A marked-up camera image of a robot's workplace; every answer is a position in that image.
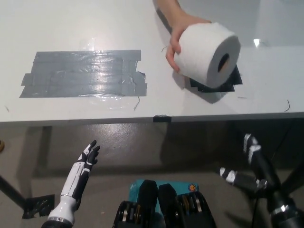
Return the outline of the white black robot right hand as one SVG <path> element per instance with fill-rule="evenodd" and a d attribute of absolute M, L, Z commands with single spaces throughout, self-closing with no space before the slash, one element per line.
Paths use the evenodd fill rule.
<path fill-rule="evenodd" d="M 254 176 L 225 167 L 217 168 L 216 173 L 248 196 L 266 199 L 267 210 L 272 215 L 294 209 L 294 201 L 282 190 L 279 177 L 257 139 L 250 133 L 242 134 L 242 143 L 243 153 Z"/>

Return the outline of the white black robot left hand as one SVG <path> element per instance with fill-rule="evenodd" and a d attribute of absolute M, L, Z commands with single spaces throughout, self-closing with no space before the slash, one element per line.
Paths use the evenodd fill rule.
<path fill-rule="evenodd" d="M 73 164 L 60 194 L 59 204 L 50 212 L 43 228 L 71 228 L 79 209 L 90 172 L 97 163 L 100 146 L 92 141 Z"/>

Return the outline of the person's bare hand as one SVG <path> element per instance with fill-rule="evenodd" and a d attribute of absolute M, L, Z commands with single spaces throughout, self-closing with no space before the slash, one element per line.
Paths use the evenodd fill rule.
<path fill-rule="evenodd" d="M 178 73 L 180 69 L 174 62 L 174 56 L 175 54 L 181 53 L 181 47 L 179 44 L 181 35 L 189 26 L 193 24 L 211 23 L 211 21 L 190 15 L 184 11 L 179 11 L 178 13 L 171 15 L 167 19 L 172 30 L 170 42 L 167 47 L 166 59 L 170 66 L 173 68 L 173 70 Z"/>

